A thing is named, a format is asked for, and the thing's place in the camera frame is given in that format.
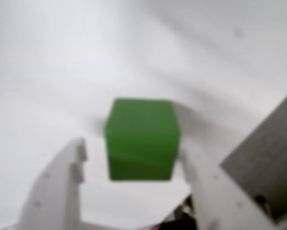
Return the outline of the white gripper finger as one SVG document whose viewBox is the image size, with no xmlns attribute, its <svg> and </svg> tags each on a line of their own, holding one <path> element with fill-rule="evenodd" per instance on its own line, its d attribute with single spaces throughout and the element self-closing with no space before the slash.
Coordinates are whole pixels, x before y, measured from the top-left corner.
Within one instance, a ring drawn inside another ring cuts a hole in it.
<svg viewBox="0 0 287 230">
<path fill-rule="evenodd" d="M 194 145 L 182 145 L 186 178 L 200 230 L 276 230 L 277 226 L 224 172 Z"/>
<path fill-rule="evenodd" d="M 6 230 L 81 230 L 80 185 L 87 153 L 84 138 L 67 143 L 34 181 L 16 223 Z"/>
</svg>

